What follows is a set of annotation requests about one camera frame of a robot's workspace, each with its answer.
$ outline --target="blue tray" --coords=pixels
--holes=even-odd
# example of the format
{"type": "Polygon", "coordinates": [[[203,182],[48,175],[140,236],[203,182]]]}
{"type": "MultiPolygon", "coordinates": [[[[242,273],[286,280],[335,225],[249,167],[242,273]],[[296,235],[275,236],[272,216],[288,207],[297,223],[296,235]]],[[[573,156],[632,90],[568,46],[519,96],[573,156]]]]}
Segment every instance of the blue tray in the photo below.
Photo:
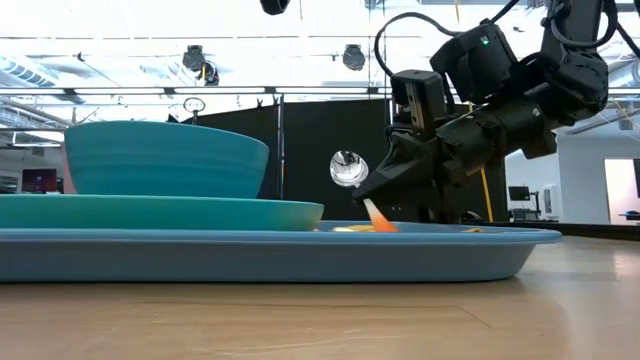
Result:
{"type": "Polygon", "coordinates": [[[515,275],[536,245],[561,237],[397,226],[400,233],[0,229],[0,282],[487,281],[515,275]]]}

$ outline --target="white wall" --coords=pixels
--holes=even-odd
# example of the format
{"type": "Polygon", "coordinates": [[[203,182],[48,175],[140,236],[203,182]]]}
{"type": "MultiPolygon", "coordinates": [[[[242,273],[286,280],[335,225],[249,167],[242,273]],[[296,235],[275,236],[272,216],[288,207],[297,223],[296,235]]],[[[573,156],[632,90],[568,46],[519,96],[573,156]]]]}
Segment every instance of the white wall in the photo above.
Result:
{"type": "Polygon", "coordinates": [[[629,137],[558,137],[562,221],[609,224],[605,158],[640,158],[640,142],[629,137]]]}
{"type": "Polygon", "coordinates": [[[636,186],[633,159],[605,159],[605,176],[609,200],[609,218],[614,225],[633,225],[620,216],[629,210],[640,211],[640,194],[636,186]]]}
{"type": "MultiPolygon", "coordinates": [[[[544,199],[543,189],[548,185],[556,185],[558,200],[561,198],[561,186],[560,186],[560,167],[558,161],[558,154],[547,155],[537,159],[528,160],[524,157],[521,151],[515,152],[505,159],[505,172],[507,178],[507,188],[509,186],[528,186],[531,192],[540,192],[540,210],[543,212],[542,218],[547,218],[544,215],[544,199]]],[[[529,208],[535,210],[535,203],[532,201],[508,201],[509,209],[512,208],[529,208]]],[[[556,202],[557,218],[562,221],[562,204],[560,201],[556,202]]]]}
{"type": "Polygon", "coordinates": [[[0,175],[18,178],[18,191],[22,185],[22,170],[56,168],[58,177],[64,175],[64,162],[60,149],[45,149],[44,157],[34,156],[28,150],[0,150],[0,175]]]}

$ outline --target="teal plate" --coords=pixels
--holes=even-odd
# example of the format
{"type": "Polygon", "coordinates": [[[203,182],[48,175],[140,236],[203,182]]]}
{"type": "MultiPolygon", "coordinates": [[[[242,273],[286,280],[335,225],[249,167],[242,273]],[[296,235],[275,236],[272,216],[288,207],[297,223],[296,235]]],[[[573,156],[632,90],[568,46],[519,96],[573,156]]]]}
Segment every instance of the teal plate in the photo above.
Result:
{"type": "Polygon", "coordinates": [[[117,195],[2,195],[0,228],[306,231],[324,205],[117,195]]]}

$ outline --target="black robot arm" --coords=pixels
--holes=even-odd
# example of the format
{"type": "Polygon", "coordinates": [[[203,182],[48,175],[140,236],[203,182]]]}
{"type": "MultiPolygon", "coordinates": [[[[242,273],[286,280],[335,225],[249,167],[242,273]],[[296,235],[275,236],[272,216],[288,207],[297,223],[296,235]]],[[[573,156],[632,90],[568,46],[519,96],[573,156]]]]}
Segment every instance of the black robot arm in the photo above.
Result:
{"type": "MultiPolygon", "coordinates": [[[[446,42],[431,59],[434,71],[393,74],[400,114],[388,131],[390,150],[354,198],[393,204],[416,189],[433,188],[442,212],[443,187],[500,166],[519,149],[529,159],[554,153],[553,129],[606,106],[608,67],[597,46],[617,24],[613,0],[553,0],[541,50],[520,61],[495,21],[485,20],[446,42]],[[597,39],[603,10],[609,26],[597,39]],[[456,112],[445,77],[476,110],[456,112]]],[[[435,221],[450,220],[440,214],[435,221]]]]}

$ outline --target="wooden table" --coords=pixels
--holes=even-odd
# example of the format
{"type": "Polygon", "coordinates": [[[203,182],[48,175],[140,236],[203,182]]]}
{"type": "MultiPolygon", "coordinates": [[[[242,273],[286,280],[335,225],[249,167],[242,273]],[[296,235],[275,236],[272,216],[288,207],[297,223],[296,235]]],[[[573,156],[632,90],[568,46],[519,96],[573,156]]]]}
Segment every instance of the wooden table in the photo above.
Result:
{"type": "Polygon", "coordinates": [[[639,356],[632,242],[542,246],[491,283],[0,286],[2,360],[639,356]]]}

